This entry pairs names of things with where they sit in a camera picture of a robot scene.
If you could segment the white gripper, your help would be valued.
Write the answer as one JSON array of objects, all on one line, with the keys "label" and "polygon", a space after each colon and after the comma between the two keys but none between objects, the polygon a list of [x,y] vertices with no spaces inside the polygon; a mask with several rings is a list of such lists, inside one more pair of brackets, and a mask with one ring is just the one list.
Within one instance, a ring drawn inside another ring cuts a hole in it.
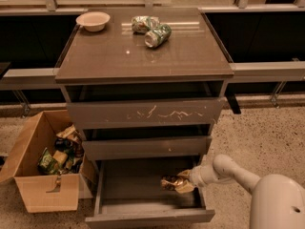
[{"label": "white gripper", "polygon": [[189,179],[189,181],[184,181],[175,188],[175,191],[179,194],[190,193],[195,187],[205,187],[207,186],[204,180],[205,168],[203,166],[193,167],[191,170],[184,170],[178,174],[179,177]]}]

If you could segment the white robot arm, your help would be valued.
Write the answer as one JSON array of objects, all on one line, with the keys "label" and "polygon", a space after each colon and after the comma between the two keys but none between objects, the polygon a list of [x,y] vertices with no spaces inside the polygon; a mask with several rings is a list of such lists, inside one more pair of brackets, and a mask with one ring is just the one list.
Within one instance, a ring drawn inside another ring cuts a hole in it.
[{"label": "white robot arm", "polygon": [[235,181],[252,196],[249,229],[305,229],[305,189],[300,184],[283,175],[260,177],[226,155],[179,173],[174,190],[189,193],[228,181]]}]

